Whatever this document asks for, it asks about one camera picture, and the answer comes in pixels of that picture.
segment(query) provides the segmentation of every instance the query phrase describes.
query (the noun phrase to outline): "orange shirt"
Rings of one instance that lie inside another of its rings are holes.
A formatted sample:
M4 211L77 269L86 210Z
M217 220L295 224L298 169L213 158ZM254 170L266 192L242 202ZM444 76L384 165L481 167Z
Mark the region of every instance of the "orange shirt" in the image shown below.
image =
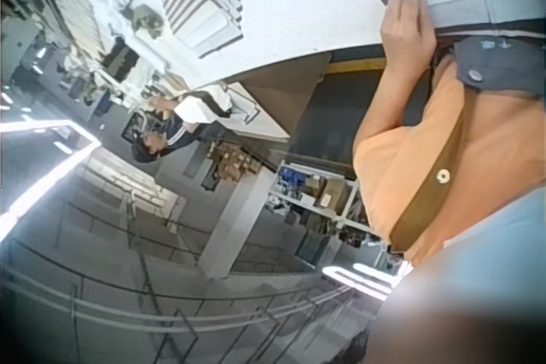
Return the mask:
M370 225L386 240L432 169L464 104L465 90L451 58L440 64L433 84L420 124L370 137L355 150L354 168ZM544 180L543 103L516 93L477 94L447 198L405 252L414 265Z

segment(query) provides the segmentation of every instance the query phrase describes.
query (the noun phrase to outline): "shelving unit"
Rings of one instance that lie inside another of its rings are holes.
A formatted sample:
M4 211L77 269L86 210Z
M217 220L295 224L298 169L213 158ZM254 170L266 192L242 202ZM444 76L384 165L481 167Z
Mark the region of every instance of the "shelving unit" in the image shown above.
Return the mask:
M351 208L351 205L352 205L352 203L353 203L353 201L354 201L354 199L355 199L355 197L357 195L357 192L360 189L360 184L359 184L358 180L351 181L351 180L345 179L342 175L339 175L339 174L334 174L332 172L327 172L327 171L324 171L324 170L317 170L317 169L314 169L314 168L311 168L311 167L308 167L308 166L304 166L304 165L287 164L284 161L281 162L281 165L279 166L279 170L282 167L290 168L292 170L297 170L299 172L303 172L303 173L308 174L310 176L319 175L319 176L324 176L326 178L339 178L339 179L344 180L346 185L351 187L351 192L349 193L347 203L346 203L343 211L341 212L341 215L337 215L334 211L319 208L319 207L316 207L316 206L313 206L313 205L307 205L307 204L302 203L298 199L295 199L295 198L292 198L292 197L287 196L285 194L282 194L280 192L277 192L275 190L276 182L270 188L270 194L273 194L273 195L277 196L280 199L284 199L287 202L290 202L292 204L295 204L297 206L300 206L302 208L305 208L305 209L307 209L309 211L315 212L315 213L317 213L319 215L322 215L323 217L327 217L327 218L335 221L336 222L336 228L338 228L338 229L341 229L344 226L351 226L353 228L360 229L360 230L362 230L364 232L368 232L368 233L371 233L371 234L376 234L374 232L374 230L370 226L365 225L363 223L352 221L350 219L347 219L347 214L349 212L349 209ZM279 177L279 171L277 171L277 173L276 173L276 180L277 180L278 177Z

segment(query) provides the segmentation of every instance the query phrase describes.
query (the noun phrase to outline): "yellow stripe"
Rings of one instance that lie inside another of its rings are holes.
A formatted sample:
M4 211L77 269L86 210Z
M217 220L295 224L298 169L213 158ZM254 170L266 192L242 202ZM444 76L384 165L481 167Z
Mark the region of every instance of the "yellow stripe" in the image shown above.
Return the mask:
M336 74L340 72L364 72L367 70L383 70L386 59L383 57L375 59L361 59L352 61L341 61L332 63L328 66L326 74Z

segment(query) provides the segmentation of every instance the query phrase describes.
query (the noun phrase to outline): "brown strap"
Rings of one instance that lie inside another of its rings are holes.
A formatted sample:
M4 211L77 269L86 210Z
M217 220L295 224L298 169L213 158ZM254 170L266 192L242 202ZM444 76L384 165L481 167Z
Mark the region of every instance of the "brown strap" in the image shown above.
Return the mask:
M444 205L458 165L462 142L466 141L475 93L465 88L465 103L442 152L390 234L393 252L405 252L419 239ZM439 172L447 170L450 180L440 183Z

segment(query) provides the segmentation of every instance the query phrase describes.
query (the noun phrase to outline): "snap button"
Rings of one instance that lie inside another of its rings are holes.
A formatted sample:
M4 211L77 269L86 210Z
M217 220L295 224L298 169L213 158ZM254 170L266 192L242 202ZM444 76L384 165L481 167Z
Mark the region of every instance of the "snap button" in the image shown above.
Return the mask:
M436 179L440 183L447 183L450 181L450 172L448 170L440 170L436 175Z
M482 75L481 75L481 72L479 72L478 70L474 70L474 69L468 70L468 76L472 80L477 81L477 82L480 82L480 81L482 81L484 79L482 77Z

